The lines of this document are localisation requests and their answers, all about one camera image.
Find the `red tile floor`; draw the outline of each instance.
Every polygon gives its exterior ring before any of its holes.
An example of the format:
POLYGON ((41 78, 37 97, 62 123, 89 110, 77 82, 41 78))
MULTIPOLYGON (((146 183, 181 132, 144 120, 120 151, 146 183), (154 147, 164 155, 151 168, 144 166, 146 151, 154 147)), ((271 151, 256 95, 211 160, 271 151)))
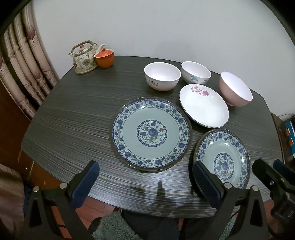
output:
MULTIPOLYGON (((271 228, 274 230, 274 232, 278 229, 278 221, 274 219, 270 211, 273 207, 273 201, 268 200, 264 203, 265 211, 266 211, 266 218, 268 224, 271 226, 271 228)), ((85 199, 85 202, 82 207, 76 209, 76 213, 83 222, 84 226, 88 229, 90 226, 90 223, 95 219, 99 217, 103 217, 106 215, 109 215, 113 212, 115 207, 105 204, 103 202, 100 202, 94 198, 87 197, 85 199)), ((52 207, 52 211, 54 213, 54 216, 56 218, 57 224, 64 225, 64 222, 61 218, 61 215, 57 209, 57 207, 52 207)), ((181 230, 183 225, 183 219, 179 219, 179 230, 181 230)), ((60 230, 63 234, 64 238, 71 238, 69 232, 66 228, 60 227, 60 230)))
MULTIPOLYGON (((51 208, 54 213, 57 224, 64 225, 58 208, 53 206, 51 208)), ((84 226, 88 229, 93 219, 111 214, 114 208, 115 207, 100 202, 94 198, 87 197, 82 207, 76 209, 76 213, 83 222, 84 226)), ((71 238, 66 228, 60 227, 60 230, 64 238, 71 238)))

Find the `floral teapot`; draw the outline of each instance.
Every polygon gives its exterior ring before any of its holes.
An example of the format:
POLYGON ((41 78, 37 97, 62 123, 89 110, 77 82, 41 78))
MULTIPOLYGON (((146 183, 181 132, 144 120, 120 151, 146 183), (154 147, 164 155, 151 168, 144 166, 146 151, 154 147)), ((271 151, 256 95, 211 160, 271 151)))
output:
POLYGON ((96 43, 93 43, 92 41, 85 41, 72 48, 69 55, 74 58, 73 65, 76 74, 88 73, 98 67, 94 54, 100 52, 104 45, 105 44, 101 44, 96 47, 96 43), (84 47, 85 43, 90 43, 91 46, 84 47), (74 49, 77 47, 79 47, 80 50, 74 53, 74 49))

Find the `teapot spout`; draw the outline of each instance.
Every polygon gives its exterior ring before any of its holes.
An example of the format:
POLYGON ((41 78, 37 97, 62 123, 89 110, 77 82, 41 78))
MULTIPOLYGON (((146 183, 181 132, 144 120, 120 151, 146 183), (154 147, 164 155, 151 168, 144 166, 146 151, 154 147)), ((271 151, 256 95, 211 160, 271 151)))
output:
POLYGON ((105 46, 104 43, 102 43, 101 45, 99 45, 99 46, 97 47, 97 49, 96 49, 96 53, 100 52, 101 49, 102 49, 104 46, 105 46))

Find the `pink flower design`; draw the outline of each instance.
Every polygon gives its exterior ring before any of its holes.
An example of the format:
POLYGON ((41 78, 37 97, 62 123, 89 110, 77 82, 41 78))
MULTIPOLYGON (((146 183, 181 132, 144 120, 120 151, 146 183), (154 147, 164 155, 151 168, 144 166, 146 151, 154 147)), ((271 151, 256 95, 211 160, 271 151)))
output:
POLYGON ((203 91, 202 94, 203 94, 203 96, 208 96, 209 95, 209 93, 207 91, 203 91))
POLYGON ((203 94, 203 96, 209 96, 209 93, 207 91, 202 91, 202 89, 198 88, 198 86, 192 87, 191 91, 194 93, 199 93, 200 95, 203 94))

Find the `metal bolt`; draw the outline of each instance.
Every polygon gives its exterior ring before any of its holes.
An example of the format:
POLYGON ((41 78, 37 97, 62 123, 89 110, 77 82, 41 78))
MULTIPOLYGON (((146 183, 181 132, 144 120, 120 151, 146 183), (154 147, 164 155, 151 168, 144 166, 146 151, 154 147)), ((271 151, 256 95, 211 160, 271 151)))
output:
POLYGON ((227 189, 230 189, 230 188, 232 188, 232 185, 231 185, 231 183, 226 182, 226 183, 224 184, 224 187, 227 188, 227 189))
POLYGON ((39 189, 40 189, 40 188, 39 188, 38 186, 35 186, 35 187, 33 188, 33 191, 34 191, 34 192, 38 192, 39 189))
POLYGON ((257 187, 256 185, 253 185, 252 189, 257 192, 259 190, 259 187, 257 187))
POLYGON ((64 189, 64 188, 66 188, 67 187, 67 183, 65 183, 65 182, 63 182, 63 183, 61 183, 60 185, 59 185, 59 187, 61 188, 61 189, 64 189))

